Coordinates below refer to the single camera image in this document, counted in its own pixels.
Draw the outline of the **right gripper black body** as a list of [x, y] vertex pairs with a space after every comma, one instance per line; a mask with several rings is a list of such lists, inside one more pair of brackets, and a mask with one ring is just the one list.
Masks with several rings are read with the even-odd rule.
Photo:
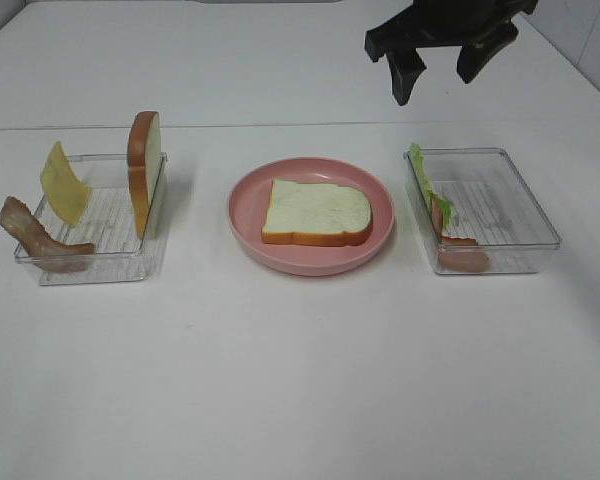
[[532, 14], [529, 1], [414, 1], [365, 34], [364, 48], [378, 61], [396, 50], [473, 45], [520, 12]]

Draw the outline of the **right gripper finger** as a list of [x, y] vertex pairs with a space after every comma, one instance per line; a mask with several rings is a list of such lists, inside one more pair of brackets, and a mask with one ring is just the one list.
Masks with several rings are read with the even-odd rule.
[[406, 105], [426, 65], [416, 49], [391, 51], [386, 54], [392, 81], [392, 94], [399, 105]]
[[465, 84], [471, 83], [487, 63], [516, 40], [518, 29], [513, 23], [499, 25], [477, 43], [464, 45], [457, 60], [457, 73]]

